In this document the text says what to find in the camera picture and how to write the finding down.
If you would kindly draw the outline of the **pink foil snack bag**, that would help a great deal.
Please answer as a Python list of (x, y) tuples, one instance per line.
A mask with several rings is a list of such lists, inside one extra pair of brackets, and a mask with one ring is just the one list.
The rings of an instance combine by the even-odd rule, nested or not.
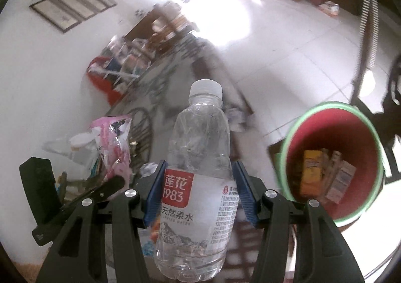
[(106, 181), (120, 176), (126, 185), (129, 184), (132, 174), (128, 140), (131, 121), (129, 115), (105, 116), (94, 120), (90, 125), (90, 129), (96, 132), (94, 140), (106, 169)]

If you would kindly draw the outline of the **clear plastic water bottle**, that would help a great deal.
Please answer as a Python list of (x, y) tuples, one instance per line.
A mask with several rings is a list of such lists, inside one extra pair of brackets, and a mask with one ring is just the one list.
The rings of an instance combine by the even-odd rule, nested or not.
[(155, 263), (180, 282), (215, 277), (224, 264), (239, 194), (218, 82), (200, 79), (175, 121), (164, 173)]

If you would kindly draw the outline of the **white milk carton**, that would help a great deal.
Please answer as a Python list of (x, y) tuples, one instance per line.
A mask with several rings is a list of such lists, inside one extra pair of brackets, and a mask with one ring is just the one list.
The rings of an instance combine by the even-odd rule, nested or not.
[(357, 168), (354, 165), (342, 161), (326, 191), (325, 198), (330, 202), (340, 204), (353, 180), (356, 170)]

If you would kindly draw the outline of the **orange snack bag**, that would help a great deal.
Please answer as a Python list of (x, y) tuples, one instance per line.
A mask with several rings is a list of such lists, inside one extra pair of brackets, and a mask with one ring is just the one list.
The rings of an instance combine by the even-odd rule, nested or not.
[(143, 255), (152, 258), (159, 236), (159, 224), (147, 229), (138, 229), (138, 233)]

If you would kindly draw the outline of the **yellow iced tea carton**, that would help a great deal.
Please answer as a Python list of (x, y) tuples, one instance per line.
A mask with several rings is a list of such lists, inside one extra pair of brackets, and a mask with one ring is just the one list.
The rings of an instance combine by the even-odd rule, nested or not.
[(303, 197), (317, 197), (322, 190), (322, 151), (304, 151), (303, 173), (300, 194)]

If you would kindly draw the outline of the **white desk lamp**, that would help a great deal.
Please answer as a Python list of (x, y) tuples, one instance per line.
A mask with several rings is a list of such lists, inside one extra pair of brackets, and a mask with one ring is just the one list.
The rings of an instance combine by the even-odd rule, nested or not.
[(72, 162), (92, 168), (98, 158), (95, 133), (83, 132), (72, 137), (64, 136), (42, 144), (45, 152), (64, 156)]

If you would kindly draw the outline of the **red bin with green rim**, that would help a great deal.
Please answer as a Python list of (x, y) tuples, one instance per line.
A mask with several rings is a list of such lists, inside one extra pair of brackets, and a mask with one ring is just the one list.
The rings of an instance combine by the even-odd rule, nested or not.
[[(304, 151), (322, 151), (322, 190), (317, 197), (303, 197), (300, 181)], [(357, 221), (372, 205), (383, 186), (382, 148), (374, 126), (358, 109), (340, 102), (326, 102), (308, 110), (289, 129), (275, 160), (282, 194), (304, 202), (316, 198), (338, 227)], [(357, 170), (340, 204), (325, 198), (342, 161)]]

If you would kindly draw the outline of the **red cloth bag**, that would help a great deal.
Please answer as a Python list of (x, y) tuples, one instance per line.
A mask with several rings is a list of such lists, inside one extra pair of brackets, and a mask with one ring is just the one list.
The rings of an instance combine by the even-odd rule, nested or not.
[(102, 65), (109, 62), (110, 57), (97, 56), (90, 62), (86, 69), (86, 75), (90, 82), (107, 97), (107, 102), (110, 106), (113, 106), (119, 99), (123, 97), (123, 93), (115, 90), (113, 82), (107, 79), (106, 75), (101, 75), (94, 70), (94, 67), (102, 68)]

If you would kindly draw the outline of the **white magazine rack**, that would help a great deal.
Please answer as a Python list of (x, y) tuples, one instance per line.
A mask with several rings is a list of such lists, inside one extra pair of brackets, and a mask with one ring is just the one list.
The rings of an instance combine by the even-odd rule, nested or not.
[(108, 81), (112, 88), (127, 88), (150, 67), (155, 56), (147, 40), (129, 41), (115, 35), (88, 67), (88, 75)]

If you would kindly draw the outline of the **dark wooden chair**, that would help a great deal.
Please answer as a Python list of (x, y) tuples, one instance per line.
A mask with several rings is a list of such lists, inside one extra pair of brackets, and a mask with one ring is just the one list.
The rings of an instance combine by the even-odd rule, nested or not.
[(148, 59), (153, 60), (156, 56), (167, 53), (179, 40), (197, 29), (197, 26), (185, 17), (179, 4), (168, 1), (155, 4), (124, 39)]

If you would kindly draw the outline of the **small carton on floor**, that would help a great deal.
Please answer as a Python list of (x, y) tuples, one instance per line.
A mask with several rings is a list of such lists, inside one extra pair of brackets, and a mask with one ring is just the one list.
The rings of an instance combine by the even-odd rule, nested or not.
[(319, 5), (319, 9), (331, 17), (336, 17), (339, 15), (340, 6), (332, 1), (326, 1)]

